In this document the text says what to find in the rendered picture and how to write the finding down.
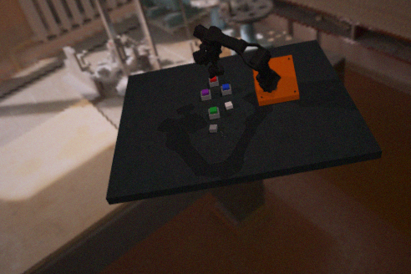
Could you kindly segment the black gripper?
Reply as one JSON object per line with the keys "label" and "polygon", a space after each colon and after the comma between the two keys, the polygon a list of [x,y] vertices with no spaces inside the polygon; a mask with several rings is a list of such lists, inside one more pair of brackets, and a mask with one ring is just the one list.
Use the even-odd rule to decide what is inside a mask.
{"label": "black gripper", "polygon": [[211,50],[208,45],[203,43],[200,44],[200,49],[203,49],[206,46],[206,52],[209,52],[210,61],[212,65],[209,67],[208,71],[210,74],[210,79],[213,79],[217,75],[223,75],[225,70],[223,69],[221,64],[217,63],[217,60],[220,60],[220,53],[222,53],[221,49],[218,51]]}

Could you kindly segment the red button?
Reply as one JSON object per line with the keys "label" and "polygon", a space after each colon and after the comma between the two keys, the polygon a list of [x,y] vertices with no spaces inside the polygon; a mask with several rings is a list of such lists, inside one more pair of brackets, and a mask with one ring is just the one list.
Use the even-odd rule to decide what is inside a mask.
{"label": "red button", "polygon": [[219,86],[218,77],[215,76],[213,79],[209,78],[209,84],[210,84],[210,87]]}

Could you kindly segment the blue button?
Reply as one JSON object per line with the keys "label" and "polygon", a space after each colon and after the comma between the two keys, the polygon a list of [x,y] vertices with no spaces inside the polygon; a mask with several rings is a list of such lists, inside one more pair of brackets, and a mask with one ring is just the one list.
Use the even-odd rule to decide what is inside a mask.
{"label": "blue button", "polygon": [[231,92],[231,85],[230,85],[230,84],[223,84],[223,85],[221,86],[221,92],[222,92],[222,96],[223,96],[223,95],[232,94],[232,92]]}

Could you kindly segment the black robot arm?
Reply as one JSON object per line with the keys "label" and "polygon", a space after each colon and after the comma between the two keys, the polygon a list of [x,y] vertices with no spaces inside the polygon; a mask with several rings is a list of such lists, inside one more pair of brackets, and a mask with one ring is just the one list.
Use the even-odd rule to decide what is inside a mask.
{"label": "black robot arm", "polygon": [[[281,78],[269,65],[271,55],[269,51],[263,48],[258,43],[248,43],[247,41],[225,35],[218,27],[210,26],[205,28],[202,25],[195,27],[193,36],[198,38],[203,44],[208,45],[211,50],[218,51],[221,46],[230,48],[241,55],[244,63],[252,69],[258,71],[256,80],[264,92],[271,93],[272,90],[277,90],[278,81]],[[258,47],[249,63],[246,61],[243,52],[247,47]],[[197,64],[204,64],[210,62],[209,52],[206,52],[206,46],[193,52],[194,60]]]}

